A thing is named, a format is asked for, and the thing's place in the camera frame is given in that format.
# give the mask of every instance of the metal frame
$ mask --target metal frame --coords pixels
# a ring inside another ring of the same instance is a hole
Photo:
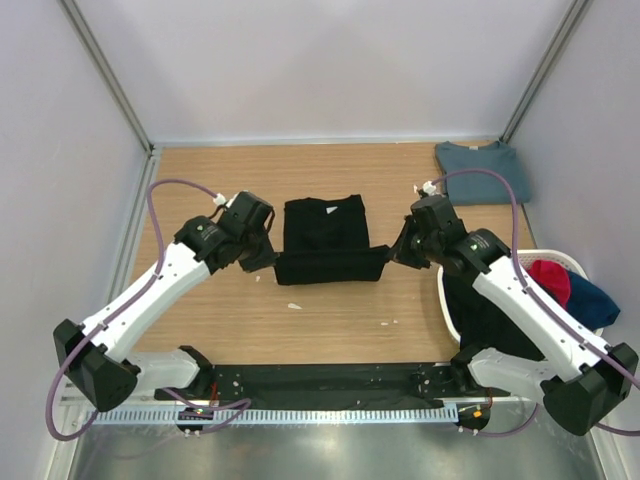
[[[591,3],[592,0],[573,0],[500,137],[503,142],[509,143],[513,138]]]
[[[67,18],[71,22],[73,29],[80,39],[80,42],[82,43],[82,45],[84,45],[87,54],[96,67],[96,70],[98,70],[98,73],[100,73],[100,76],[104,80],[107,89],[122,111],[122,114],[127,120],[127,123],[129,123],[129,126],[133,130],[133,133],[142,145],[142,148],[144,148],[145,152],[147,152],[148,155],[151,155],[153,146],[149,141],[149,137],[144,131],[144,127],[140,123],[136,112],[129,102],[129,99],[125,95],[124,90],[122,89],[122,86],[118,81],[118,78],[116,77],[115,73],[113,73],[109,62],[107,61],[107,57],[105,57],[104,53],[102,52],[98,41],[91,32],[91,29],[89,28],[87,21],[82,15],[82,12],[78,8],[76,1],[58,0],[58,3],[62,7],[64,13],[67,15]]]

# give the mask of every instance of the black cloth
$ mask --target black cloth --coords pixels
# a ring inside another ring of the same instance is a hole
[[[360,195],[305,198],[284,206],[284,251],[276,260],[280,285],[380,279],[389,247],[370,248]]]
[[[507,355],[543,360],[544,355],[493,302],[459,277],[443,276],[444,294],[453,326],[460,334],[460,349],[472,344],[494,347]]]

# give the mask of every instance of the blue folded shirt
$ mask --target blue folded shirt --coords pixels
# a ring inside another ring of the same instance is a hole
[[[436,145],[436,160],[445,173],[465,168],[485,168],[502,175],[518,203],[531,200],[531,189],[516,155],[516,149],[503,142],[481,147],[464,147],[451,142]],[[509,194],[497,179],[480,173],[458,175],[445,181],[453,205],[490,205],[510,203]]]

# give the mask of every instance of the blue cloth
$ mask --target blue cloth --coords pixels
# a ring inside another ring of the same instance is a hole
[[[567,303],[567,312],[591,331],[615,322],[620,315],[620,309],[609,295],[580,275],[568,273],[571,296]]]
[[[503,142],[481,147],[464,147],[451,142],[436,145],[436,160],[445,173],[465,168],[485,168],[502,175],[518,203],[531,200],[531,190],[516,149]],[[445,189],[453,205],[492,205],[510,203],[502,183],[489,175],[469,173],[445,180]]]

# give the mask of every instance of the white connector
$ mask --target white connector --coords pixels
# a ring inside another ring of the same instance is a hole
[[[219,193],[216,198],[213,199],[213,203],[216,204],[216,206],[221,207],[222,205],[227,203],[227,199],[225,198],[224,195],[222,195],[221,193]]]
[[[430,197],[431,195],[435,195],[436,193],[438,193],[438,187],[436,187],[431,182],[424,182],[422,184],[422,187],[418,187],[417,185],[414,185],[413,193],[419,193],[419,192],[422,192],[428,197]]]
[[[424,182],[424,184],[422,185],[422,191],[426,193],[428,196],[431,196],[438,193],[438,187],[436,187],[431,182]]]

